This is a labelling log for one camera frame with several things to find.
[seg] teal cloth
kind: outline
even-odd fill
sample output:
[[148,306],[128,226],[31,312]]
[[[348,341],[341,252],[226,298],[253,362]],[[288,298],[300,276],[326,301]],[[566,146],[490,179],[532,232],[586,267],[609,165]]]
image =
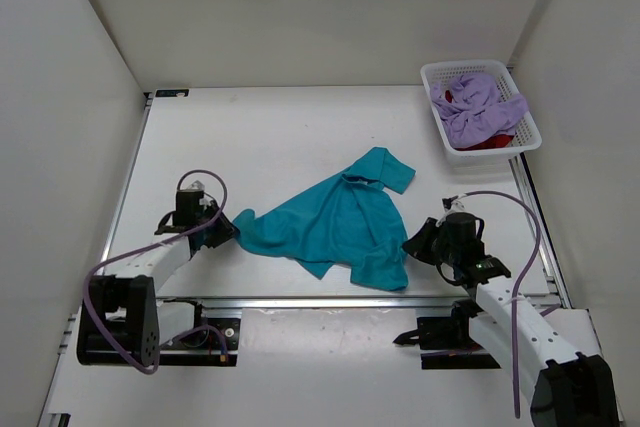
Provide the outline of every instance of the teal cloth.
[[351,282],[381,290],[407,287],[407,232],[384,187],[402,194],[415,170],[374,147],[348,169],[256,218],[233,221],[238,243],[259,255],[296,259],[322,278],[335,263],[351,266]]

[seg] purple cloth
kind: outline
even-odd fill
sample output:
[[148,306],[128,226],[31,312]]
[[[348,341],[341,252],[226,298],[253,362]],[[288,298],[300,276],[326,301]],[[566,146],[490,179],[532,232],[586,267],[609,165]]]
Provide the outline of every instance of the purple cloth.
[[[447,102],[449,90],[453,101]],[[515,135],[518,122],[529,110],[527,101],[512,95],[500,102],[500,91],[490,74],[473,73],[455,77],[446,85],[431,87],[431,102],[438,109],[449,143],[454,149],[472,147],[494,135]]]

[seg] gray wall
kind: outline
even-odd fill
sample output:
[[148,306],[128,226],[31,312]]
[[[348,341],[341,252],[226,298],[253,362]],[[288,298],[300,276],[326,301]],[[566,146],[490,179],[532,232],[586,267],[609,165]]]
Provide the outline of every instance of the gray wall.
[[640,0],[554,0],[516,81],[542,133],[527,155],[575,305],[589,307],[640,425]]
[[37,423],[143,105],[87,0],[0,0],[0,425]]
[[427,62],[507,62],[536,0],[95,1],[151,90],[418,84]]

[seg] red cloth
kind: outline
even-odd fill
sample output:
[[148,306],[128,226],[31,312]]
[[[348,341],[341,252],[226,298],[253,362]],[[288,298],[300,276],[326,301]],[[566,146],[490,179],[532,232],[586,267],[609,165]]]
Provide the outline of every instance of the red cloth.
[[[448,90],[444,93],[444,98],[447,99],[447,102],[451,103],[453,101],[453,96],[451,92]],[[509,142],[513,140],[512,135],[500,134],[494,135],[490,139],[485,140],[484,142],[480,142],[479,144],[472,145],[471,147],[466,147],[464,149],[456,149],[460,151],[467,150],[486,150],[486,149],[502,149],[509,145]]]

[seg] white plastic basket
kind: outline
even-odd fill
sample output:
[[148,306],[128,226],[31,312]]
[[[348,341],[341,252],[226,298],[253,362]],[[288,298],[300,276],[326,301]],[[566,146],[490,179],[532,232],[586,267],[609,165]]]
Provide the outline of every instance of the white plastic basket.
[[[502,94],[502,100],[509,99],[512,95],[518,94],[518,88],[511,78],[509,71],[502,62],[497,60],[463,60],[455,62],[438,62],[427,64],[420,69],[424,88],[427,89],[427,96],[431,102],[431,85],[436,82],[443,82],[448,85],[449,81],[461,74],[471,72],[486,72],[496,79],[498,89]],[[527,112],[516,128],[516,135],[511,143],[502,149],[472,150],[461,152],[451,147],[447,134],[444,131],[442,120],[438,110],[431,103],[431,110],[436,119],[442,142],[444,143],[447,161],[458,167],[497,164],[515,157],[520,152],[534,150],[542,144],[542,138],[538,127],[531,114]]]

